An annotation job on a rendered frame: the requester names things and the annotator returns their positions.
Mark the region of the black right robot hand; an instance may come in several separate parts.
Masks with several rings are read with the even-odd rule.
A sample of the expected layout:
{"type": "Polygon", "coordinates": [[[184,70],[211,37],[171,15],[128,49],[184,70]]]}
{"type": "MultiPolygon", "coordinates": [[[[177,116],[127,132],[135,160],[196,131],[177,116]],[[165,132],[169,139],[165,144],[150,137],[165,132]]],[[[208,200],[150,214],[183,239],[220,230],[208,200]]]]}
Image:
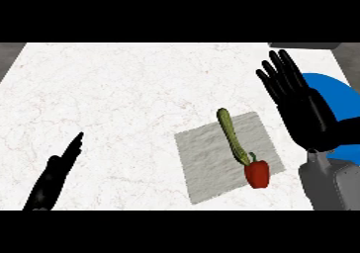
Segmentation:
{"type": "Polygon", "coordinates": [[[308,86],[299,67],[285,49],[270,51],[257,75],[277,105],[295,143],[305,149],[329,151],[360,144],[360,117],[339,120],[319,91],[308,86]]]}

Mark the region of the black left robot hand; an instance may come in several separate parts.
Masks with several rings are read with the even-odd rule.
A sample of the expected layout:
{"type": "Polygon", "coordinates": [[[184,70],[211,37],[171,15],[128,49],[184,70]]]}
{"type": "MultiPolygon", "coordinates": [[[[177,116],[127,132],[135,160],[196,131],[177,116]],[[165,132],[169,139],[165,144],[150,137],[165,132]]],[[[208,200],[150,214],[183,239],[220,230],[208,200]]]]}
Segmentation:
{"type": "Polygon", "coordinates": [[[63,184],[81,154],[84,133],[70,142],[61,156],[54,155],[48,160],[47,169],[35,184],[25,211],[50,211],[61,195],[63,184]]]}

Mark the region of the blue plate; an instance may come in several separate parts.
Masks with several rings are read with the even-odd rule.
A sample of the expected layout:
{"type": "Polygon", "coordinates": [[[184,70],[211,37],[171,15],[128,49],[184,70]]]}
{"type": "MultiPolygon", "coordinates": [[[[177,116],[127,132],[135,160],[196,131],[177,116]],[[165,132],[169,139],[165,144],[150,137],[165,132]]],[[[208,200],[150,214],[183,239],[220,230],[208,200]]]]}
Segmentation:
{"type": "MultiPolygon", "coordinates": [[[[305,73],[302,76],[308,86],[323,96],[336,119],[341,121],[360,117],[360,94],[354,88],[325,74],[305,73]]],[[[360,165],[360,144],[341,145],[328,157],[350,160],[360,165]]]]}

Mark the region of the red bell pepper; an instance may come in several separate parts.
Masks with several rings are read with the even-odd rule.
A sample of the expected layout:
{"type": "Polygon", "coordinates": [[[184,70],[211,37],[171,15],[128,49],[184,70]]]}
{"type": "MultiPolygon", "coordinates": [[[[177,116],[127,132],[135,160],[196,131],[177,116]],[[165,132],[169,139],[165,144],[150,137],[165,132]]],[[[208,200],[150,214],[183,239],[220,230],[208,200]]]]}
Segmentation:
{"type": "Polygon", "coordinates": [[[254,189],[267,188],[271,179],[270,164],[265,160],[258,159],[254,152],[251,152],[251,156],[254,158],[254,161],[245,167],[248,183],[254,189]]]}

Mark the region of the grey placemat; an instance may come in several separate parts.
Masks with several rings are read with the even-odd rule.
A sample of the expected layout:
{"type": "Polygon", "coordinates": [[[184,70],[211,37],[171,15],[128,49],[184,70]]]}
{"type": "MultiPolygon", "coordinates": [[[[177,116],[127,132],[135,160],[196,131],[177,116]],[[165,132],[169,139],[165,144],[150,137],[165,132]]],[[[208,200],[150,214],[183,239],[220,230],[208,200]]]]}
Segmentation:
{"type": "MultiPolygon", "coordinates": [[[[231,118],[246,151],[265,160],[273,175],[286,170],[257,112],[231,118]]],[[[220,122],[175,134],[190,202],[196,205],[248,185],[245,167],[237,162],[220,122]]]]}

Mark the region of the green cucumber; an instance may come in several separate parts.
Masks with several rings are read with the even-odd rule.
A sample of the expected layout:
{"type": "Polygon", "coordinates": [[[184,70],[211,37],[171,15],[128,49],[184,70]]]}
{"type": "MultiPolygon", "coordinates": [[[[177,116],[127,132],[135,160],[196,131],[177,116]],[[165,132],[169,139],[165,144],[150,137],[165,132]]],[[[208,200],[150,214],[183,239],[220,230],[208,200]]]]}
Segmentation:
{"type": "Polygon", "coordinates": [[[233,121],[231,121],[231,116],[229,113],[229,110],[226,108],[221,108],[217,111],[217,117],[218,117],[218,122],[227,137],[227,141],[230,144],[230,148],[231,148],[231,152],[234,155],[234,158],[237,159],[237,161],[245,165],[249,166],[251,165],[251,160],[249,160],[249,156],[248,156],[248,152],[245,151],[240,141],[239,141],[239,137],[236,134],[236,130],[234,130],[234,125],[233,125],[233,121]]]}

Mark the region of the grey flat appliance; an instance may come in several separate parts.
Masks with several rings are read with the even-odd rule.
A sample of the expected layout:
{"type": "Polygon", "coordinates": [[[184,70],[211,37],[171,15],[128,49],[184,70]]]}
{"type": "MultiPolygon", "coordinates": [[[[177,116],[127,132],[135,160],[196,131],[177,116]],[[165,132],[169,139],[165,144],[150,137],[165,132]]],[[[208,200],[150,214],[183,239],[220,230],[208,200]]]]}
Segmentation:
{"type": "Polygon", "coordinates": [[[274,48],[336,49],[342,42],[268,42],[274,48]]]}

